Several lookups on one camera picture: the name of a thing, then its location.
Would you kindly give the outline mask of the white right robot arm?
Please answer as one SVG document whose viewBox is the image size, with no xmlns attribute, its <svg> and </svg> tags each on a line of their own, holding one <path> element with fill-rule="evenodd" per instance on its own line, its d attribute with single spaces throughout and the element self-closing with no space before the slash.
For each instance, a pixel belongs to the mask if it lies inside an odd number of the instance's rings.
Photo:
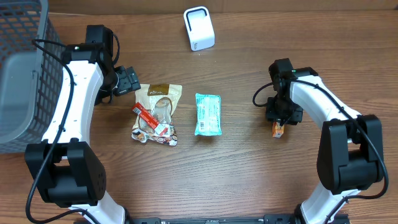
<svg viewBox="0 0 398 224">
<path fill-rule="evenodd" d="M 352 199 L 382 197 L 389 185 L 383 157 L 382 124 L 344 104 L 310 67 L 289 59 L 269 67 L 276 92 L 267 100 L 266 120 L 275 128 L 296 125 L 307 113 L 321 129 L 317 156 L 319 184 L 291 216 L 291 223 L 348 223 L 338 211 Z"/>
</svg>

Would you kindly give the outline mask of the small orange tissue pack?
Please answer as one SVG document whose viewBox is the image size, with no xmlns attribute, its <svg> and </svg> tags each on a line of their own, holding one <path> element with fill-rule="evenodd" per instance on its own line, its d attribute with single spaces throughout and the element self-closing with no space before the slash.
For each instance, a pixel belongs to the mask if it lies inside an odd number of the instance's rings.
<svg viewBox="0 0 398 224">
<path fill-rule="evenodd" d="M 273 122 L 272 137 L 280 138 L 283 134 L 284 134 L 284 125 L 281 125 L 278 121 Z"/>
</svg>

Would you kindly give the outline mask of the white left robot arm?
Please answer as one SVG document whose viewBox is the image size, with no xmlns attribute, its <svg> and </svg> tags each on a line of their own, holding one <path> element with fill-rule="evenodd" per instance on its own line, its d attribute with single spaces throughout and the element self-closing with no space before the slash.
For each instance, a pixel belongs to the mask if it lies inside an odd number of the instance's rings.
<svg viewBox="0 0 398 224">
<path fill-rule="evenodd" d="M 67 211 L 44 220 L 49 223 L 79 213 L 88 223 L 132 223 L 128 210 L 106 190 L 106 171 L 90 147 L 93 109 L 103 98 L 138 90 L 132 69 L 115 67 L 118 37 L 104 25 L 88 25 L 85 42 L 66 45 L 61 56 L 43 49 L 63 67 L 63 82 L 49 127 L 37 144 L 28 144 L 24 159 L 33 178 L 25 214 L 35 192 L 45 203 Z"/>
</svg>

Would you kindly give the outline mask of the beige snack pouch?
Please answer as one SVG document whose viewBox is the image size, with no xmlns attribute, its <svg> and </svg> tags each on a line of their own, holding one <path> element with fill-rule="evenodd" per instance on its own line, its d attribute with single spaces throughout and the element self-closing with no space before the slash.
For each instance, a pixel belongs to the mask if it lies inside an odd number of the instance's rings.
<svg viewBox="0 0 398 224">
<path fill-rule="evenodd" d="M 141 143 L 148 140 L 176 146 L 178 139 L 172 121 L 172 115 L 182 95 L 182 86 L 174 84 L 142 84 L 135 92 L 136 103 L 140 103 L 159 123 L 169 128 L 166 136 L 158 136 L 154 130 L 140 117 L 132 127 L 131 137 Z"/>
</svg>

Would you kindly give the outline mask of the teal wet wipes packet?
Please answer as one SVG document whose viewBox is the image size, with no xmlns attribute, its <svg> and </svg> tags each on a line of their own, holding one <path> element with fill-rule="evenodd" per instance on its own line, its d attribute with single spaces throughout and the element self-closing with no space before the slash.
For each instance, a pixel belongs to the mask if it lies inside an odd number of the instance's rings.
<svg viewBox="0 0 398 224">
<path fill-rule="evenodd" d="M 197 125 L 195 128 L 195 135 L 222 135 L 220 95 L 203 95 L 196 93 L 195 103 L 197 106 Z"/>
</svg>

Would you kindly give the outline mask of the red candy bar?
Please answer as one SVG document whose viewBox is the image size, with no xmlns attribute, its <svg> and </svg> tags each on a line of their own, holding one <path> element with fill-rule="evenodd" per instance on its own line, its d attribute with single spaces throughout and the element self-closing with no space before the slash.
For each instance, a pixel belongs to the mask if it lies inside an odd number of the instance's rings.
<svg viewBox="0 0 398 224">
<path fill-rule="evenodd" d="M 132 110 L 154 130 L 156 135 L 166 136 L 168 134 L 169 128 L 159 123 L 140 103 L 136 103 Z"/>
</svg>

